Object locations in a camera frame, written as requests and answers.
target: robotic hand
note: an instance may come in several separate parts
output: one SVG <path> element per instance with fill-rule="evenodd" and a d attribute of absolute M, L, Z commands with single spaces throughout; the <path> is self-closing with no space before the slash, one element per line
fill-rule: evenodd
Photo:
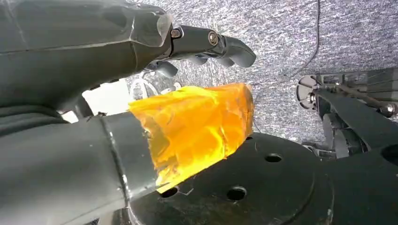
<path fill-rule="evenodd" d="M 169 61 L 251 66 L 242 41 L 213 30 L 180 26 L 159 7 L 129 1 L 18 1 L 0 3 L 0 106 L 70 108 L 102 83 L 146 69 L 173 76 Z"/>

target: cable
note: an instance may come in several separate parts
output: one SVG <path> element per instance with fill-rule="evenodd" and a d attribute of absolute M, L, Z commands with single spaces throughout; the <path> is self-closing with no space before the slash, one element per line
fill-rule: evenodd
<path fill-rule="evenodd" d="M 141 89 L 141 92 L 142 92 L 142 99 L 148 98 L 148 92 L 146 91 L 146 87 L 145 87 L 145 86 L 148 86 L 149 89 L 151 89 L 151 91 L 153 92 L 153 95 L 155 95 L 155 96 L 156 96 L 156 95 L 159 95 L 159 92 L 158 92 L 158 90 L 155 88 L 155 86 L 144 78 L 144 76 L 145 76 L 147 73 L 148 73 L 148 72 L 146 72 L 146 71 L 141 72 L 141 73 L 139 74 L 138 78 L 136 78 L 136 79 L 133 80 L 133 83 L 132 83 L 132 85 L 131 85 L 131 87 L 130 87 L 130 98 L 131 98 L 131 101 L 137 101 L 137 99 L 136 99 L 135 96 L 134 96 L 134 89 L 135 89 L 135 87 L 136 87 L 137 84 L 139 84 L 139 88 Z M 182 87 L 182 86 L 181 86 L 181 84 L 180 84 L 179 82 L 175 82 L 173 88 L 166 88 L 166 89 L 162 90 L 162 91 L 160 92 L 160 94 L 161 94 L 161 95 L 164 95 L 164 94 L 169 93 L 169 92 L 171 92 L 171 91 L 179 90 L 179 89 L 181 89 L 181 87 Z"/>
<path fill-rule="evenodd" d="M 277 82 L 277 83 L 273 83 L 272 85 L 276 85 L 276 84 L 281 84 L 284 83 L 286 81 L 288 81 L 289 79 L 295 77 L 297 74 L 299 74 L 305 67 L 308 66 L 308 64 L 315 58 L 315 55 L 318 52 L 319 49 L 319 15 L 320 15 L 320 11 L 319 11 L 319 0 L 315 0 L 316 1 L 316 20 L 315 20 L 315 48 L 314 48 L 314 52 L 311 54 L 311 57 L 304 63 L 304 65 L 302 67 L 300 67 L 296 72 L 294 72 L 292 75 L 285 77 L 283 80 Z M 262 91 L 260 91 L 260 93 L 256 96 L 256 98 L 253 101 L 254 106 L 256 106 L 256 103 L 258 101 L 258 99 L 260 97 L 262 97 L 263 93 L 267 90 L 267 88 L 264 88 Z M 259 127 L 256 124 L 256 120 L 255 118 L 253 118 L 253 124 L 256 127 L 256 129 L 261 133 L 261 130 L 259 129 Z"/>

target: screw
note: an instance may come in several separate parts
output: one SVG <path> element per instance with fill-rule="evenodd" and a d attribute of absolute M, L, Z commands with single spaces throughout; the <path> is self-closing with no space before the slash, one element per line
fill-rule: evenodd
<path fill-rule="evenodd" d="M 314 103 L 316 101 L 315 95 L 313 93 L 309 93 L 306 97 L 307 102 Z"/>
<path fill-rule="evenodd" d="M 173 29 L 170 32 L 172 38 L 179 38 L 181 37 L 181 32 L 179 29 Z"/>
<path fill-rule="evenodd" d="M 387 105 L 387 111 L 388 111 L 389 113 L 394 113 L 394 106 L 391 105 L 391 104 L 388 104 L 388 105 Z"/>
<path fill-rule="evenodd" d="M 208 35 L 209 43 L 212 46 L 216 46 L 218 44 L 218 35 L 214 31 L 210 31 Z"/>
<path fill-rule="evenodd" d="M 316 84 L 312 87 L 313 90 L 318 90 L 321 89 L 322 86 L 320 86 L 319 84 Z"/>

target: black circular plate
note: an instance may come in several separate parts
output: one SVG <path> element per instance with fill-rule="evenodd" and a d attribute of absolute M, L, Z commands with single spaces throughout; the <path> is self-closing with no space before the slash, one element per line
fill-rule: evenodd
<path fill-rule="evenodd" d="M 253 134 L 235 154 L 166 194 L 131 202 L 145 225 L 283 224 L 307 204 L 319 159 L 305 147 Z"/>

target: yellow translucent object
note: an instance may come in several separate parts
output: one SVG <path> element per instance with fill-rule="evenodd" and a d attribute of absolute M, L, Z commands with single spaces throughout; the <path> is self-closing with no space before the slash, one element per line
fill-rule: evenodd
<path fill-rule="evenodd" d="M 148 132 L 162 193 L 234 153 L 252 133 L 250 87 L 183 87 L 129 103 Z"/>

